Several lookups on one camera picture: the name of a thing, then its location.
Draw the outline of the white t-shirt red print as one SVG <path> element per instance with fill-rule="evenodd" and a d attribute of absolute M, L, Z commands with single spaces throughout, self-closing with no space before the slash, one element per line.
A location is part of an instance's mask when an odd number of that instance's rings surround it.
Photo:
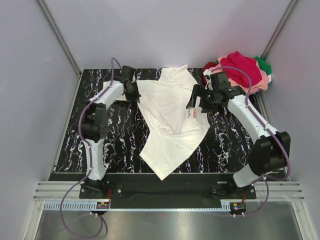
<path fill-rule="evenodd" d="M 207 173 L 208 117 L 187 108 L 197 80 L 187 65 L 137 81 L 139 103 L 118 98 L 108 109 L 104 167 L 109 173 Z"/>

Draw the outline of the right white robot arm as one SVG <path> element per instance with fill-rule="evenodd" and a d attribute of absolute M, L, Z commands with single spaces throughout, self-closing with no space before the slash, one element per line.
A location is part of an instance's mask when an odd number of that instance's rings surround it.
<path fill-rule="evenodd" d="M 202 113 L 212 113 L 219 105 L 227 107 L 240 121 L 253 142 L 247 165 L 235 172 L 233 182 L 227 185 L 230 197 L 239 198 L 244 194 L 246 186 L 270 176 L 271 172 L 291 167 L 289 134 L 285 131 L 279 132 L 270 125 L 254 109 L 240 87 L 215 87 L 210 90 L 195 84 L 186 108 L 195 107 L 197 99 L 200 99 L 199 107 Z"/>

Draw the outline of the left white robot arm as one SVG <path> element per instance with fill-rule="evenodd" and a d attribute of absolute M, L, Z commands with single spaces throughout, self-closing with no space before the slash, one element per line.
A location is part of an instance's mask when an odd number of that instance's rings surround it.
<path fill-rule="evenodd" d="M 90 192 L 97 198 L 103 198 L 108 193 L 107 184 L 101 181 L 106 174 L 103 143 L 108 130 L 107 110 L 121 96 L 131 103 L 140 101 L 135 72 L 134 68 L 126 65 L 118 75 L 112 72 L 110 83 L 90 98 L 80 113 L 78 134 L 85 146 L 86 178 L 95 181 L 90 187 Z"/>

